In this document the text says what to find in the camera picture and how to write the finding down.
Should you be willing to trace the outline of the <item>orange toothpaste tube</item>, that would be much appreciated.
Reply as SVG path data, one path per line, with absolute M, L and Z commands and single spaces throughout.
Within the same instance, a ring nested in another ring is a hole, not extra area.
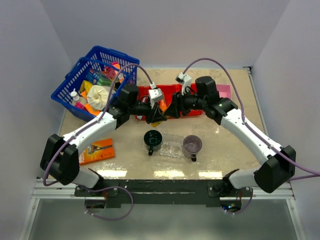
M 159 103 L 159 108 L 164 113 L 168 108 L 165 99 L 160 100 L 158 103 Z

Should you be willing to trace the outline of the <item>yellow toothpaste tube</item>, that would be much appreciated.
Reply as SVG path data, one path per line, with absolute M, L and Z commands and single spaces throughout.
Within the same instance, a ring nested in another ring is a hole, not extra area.
M 162 121 L 153 122 L 153 123 L 151 123 L 151 126 L 153 128 L 155 128 L 155 127 L 159 126 L 161 123 L 162 123 Z

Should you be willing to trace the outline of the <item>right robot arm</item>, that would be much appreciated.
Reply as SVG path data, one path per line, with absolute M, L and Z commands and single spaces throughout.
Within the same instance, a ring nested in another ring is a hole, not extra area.
M 293 147 L 281 146 L 242 117 L 242 111 L 231 99 L 220 96 L 212 77 L 197 78 L 196 90 L 191 89 L 191 80 L 187 74 L 180 73 L 176 77 L 182 89 L 172 95 L 164 114 L 178 119 L 191 110 L 204 111 L 208 118 L 236 136 L 260 164 L 260 168 L 236 169 L 224 176 L 222 189 L 227 196 L 233 197 L 245 187 L 259 187 L 272 193 L 295 175 L 296 151 Z

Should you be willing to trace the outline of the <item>dark green mug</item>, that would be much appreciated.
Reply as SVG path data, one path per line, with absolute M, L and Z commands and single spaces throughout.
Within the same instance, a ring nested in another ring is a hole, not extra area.
M 152 156 L 154 152 L 158 151 L 161 148 L 163 136 L 157 130 L 149 130 L 144 134 L 143 141 L 147 146 L 148 155 Z

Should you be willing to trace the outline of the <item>clear textured acrylic holder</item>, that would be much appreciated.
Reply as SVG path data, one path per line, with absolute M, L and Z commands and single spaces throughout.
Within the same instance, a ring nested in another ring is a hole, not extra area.
M 162 135 L 162 145 L 159 154 L 163 157 L 182 158 L 184 137 L 180 135 L 164 133 Z

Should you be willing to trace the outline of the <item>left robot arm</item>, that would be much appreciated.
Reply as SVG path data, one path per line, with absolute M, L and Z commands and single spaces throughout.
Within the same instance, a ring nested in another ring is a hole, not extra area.
M 152 84 L 148 91 L 148 102 L 140 102 L 138 96 L 138 86 L 127 84 L 106 105 L 106 110 L 84 126 L 64 136 L 51 135 L 40 162 L 40 167 L 44 170 L 43 185 L 50 186 L 47 178 L 52 176 L 64 186 L 74 183 L 85 187 L 92 196 L 99 196 L 104 190 L 103 179 L 93 170 L 81 168 L 79 155 L 93 142 L 118 129 L 131 115 L 145 116 L 149 124 L 166 120 L 158 105 L 164 98 L 160 88 Z

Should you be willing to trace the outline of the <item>grey-purple mug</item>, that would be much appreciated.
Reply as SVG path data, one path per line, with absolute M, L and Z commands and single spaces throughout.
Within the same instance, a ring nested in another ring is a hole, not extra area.
M 182 143 L 182 153 L 186 158 L 191 159 L 192 162 L 197 161 L 197 154 L 202 149 L 202 140 L 196 135 L 188 135 L 184 138 Z

